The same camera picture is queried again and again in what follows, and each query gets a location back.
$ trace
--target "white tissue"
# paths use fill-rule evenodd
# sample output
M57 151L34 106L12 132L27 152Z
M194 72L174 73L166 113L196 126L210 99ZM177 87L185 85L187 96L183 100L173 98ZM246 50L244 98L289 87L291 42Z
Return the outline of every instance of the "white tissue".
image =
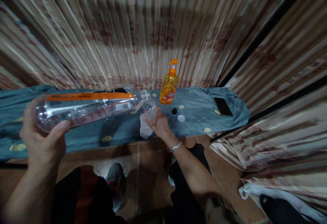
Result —
M141 122L141 128L140 128L140 136L142 136L144 139L148 139L149 136L151 136L153 130L151 129L150 125L147 123L146 114L142 113L140 115L140 122Z

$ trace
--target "plastic water bottle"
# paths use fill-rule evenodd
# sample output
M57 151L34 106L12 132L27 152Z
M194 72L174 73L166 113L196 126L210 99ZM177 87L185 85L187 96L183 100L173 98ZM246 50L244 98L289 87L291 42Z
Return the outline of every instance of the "plastic water bottle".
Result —
M157 104L152 99L150 93L147 90L142 90L141 93L143 97L143 112L148 119L155 123L157 115Z
M75 128L102 118L137 111L143 101L147 101L148 109L150 99L148 91L141 91L133 85L104 91L42 95L35 106L35 121L45 132L50 132L63 120L70 120L71 128Z

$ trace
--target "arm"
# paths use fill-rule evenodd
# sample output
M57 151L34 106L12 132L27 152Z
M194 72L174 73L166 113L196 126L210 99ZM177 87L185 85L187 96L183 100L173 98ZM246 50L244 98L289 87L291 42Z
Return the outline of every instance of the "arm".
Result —
M148 124L157 136L159 136L171 149L179 140L171 132L167 118L157 107L156 123L147 119ZM206 167L183 145L173 151L180 166L184 178L201 207L204 209L206 202L211 197L223 196L222 189L212 177Z
M35 100L24 112L20 137L29 152L28 169L2 210L5 223L49 223L58 167L66 151L64 134L69 121L62 121L49 135L34 123Z

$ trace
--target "striped curtain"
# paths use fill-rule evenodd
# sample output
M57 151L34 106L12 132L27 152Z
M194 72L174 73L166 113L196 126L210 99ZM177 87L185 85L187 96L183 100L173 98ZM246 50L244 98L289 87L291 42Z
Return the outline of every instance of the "striped curtain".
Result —
M230 80L252 116L327 75L326 18L327 0L297 0Z
M326 178L327 154L324 153L296 162L279 164L249 174L241 180L243 183L250 182L260 187L289 192L327 215Z
M255 115L327 75L327 0L298 0L229 85ZM327 151L327 87L212 144L246 171Z
M282 1L2 0L0 86L215 86Z
M210 147L235 167L250 172L327 152L327 86Z

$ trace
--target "white plastic bag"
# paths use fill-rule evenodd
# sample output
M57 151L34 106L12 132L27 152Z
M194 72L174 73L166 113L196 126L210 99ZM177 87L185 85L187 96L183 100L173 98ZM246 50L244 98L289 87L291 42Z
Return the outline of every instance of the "white plastic bag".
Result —
M141 122L141 128L140 128L140 136L142 136L144 139L148 139L149 136L151 136L153 130L151 129L150 125L146 122L146 114L142 113L140 115L140 122Z
M311 217L319 223L326 224L327 217L320 213L319 211L311 208L309 205L305 204L301 199L294 196L293 194L272 188L265 188L257 186L253 183L246 183L244 186L240 187L238 192L240 193L243 199L247 199L249 197L249 193L253 193L255 195L265 194L272 198L282 198L287 200L306 220L305 216Z

